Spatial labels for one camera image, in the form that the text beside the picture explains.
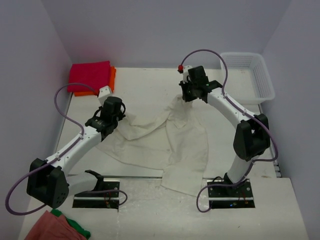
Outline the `white t shirt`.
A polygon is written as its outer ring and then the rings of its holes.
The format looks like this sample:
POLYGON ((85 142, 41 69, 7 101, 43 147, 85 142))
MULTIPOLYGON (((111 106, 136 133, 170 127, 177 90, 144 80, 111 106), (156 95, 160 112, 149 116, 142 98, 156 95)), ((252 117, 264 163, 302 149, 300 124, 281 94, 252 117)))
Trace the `white t shirt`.
POLYGON ((123 164, 162 170, 163 187, 190 196, 201 189, 209 157, 207 131, 181 95, 153 118, 127 113, 97 149, 123 164))

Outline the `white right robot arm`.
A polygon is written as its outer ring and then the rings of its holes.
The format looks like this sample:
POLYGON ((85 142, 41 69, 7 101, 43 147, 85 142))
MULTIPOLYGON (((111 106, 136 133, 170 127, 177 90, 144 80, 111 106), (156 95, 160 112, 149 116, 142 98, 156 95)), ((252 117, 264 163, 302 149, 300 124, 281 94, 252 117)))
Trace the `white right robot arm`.
POLYGON ((183 75, 179 85, 185 102, 201 99, 217 109, 235 128, 233 149, 235 158, 224 176, 223 191, 233 197, 241 191, 240 182, 249 174, 254 160, 271 145, 268 118, 248 111, 227 93, 216 80, 209 81, 203 66, 182 66, 178 72, 183 75))

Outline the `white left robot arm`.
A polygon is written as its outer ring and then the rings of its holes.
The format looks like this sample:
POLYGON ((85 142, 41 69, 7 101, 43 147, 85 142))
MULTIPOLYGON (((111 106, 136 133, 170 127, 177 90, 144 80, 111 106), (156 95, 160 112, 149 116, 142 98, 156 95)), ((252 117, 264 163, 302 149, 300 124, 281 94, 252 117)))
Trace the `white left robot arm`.
POLYGON ((78 136, 47 159, 35 159, 30 165, 27 194, 53 209, 61 206, 68 196, 80 193, 94 197, 101 195, 104 192, 101 174, 93 170, 72 176, 69 173, 87 152, 116 129, 125 117, 125 110, 120 98, 109 96, 78 136))

